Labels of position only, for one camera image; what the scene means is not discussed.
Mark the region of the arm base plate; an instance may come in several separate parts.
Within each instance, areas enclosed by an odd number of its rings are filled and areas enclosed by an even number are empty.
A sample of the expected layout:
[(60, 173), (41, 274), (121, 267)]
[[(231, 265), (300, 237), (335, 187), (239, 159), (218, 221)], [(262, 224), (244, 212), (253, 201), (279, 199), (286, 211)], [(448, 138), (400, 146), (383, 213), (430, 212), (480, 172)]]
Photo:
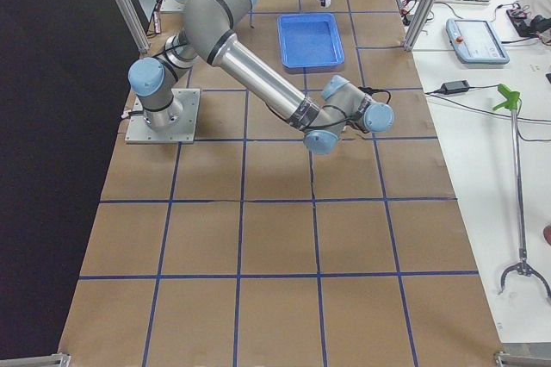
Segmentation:
[(179, 13), (188, 0), (163, 0), (160, 8), (161, 13)]
[(171, 105), (162, 111), (144, 110), (136, 98), (134, 110), (127, 125), (125, 142), (128, 144), (193, 144), (200, 107), (200, 89), (173, 88)]

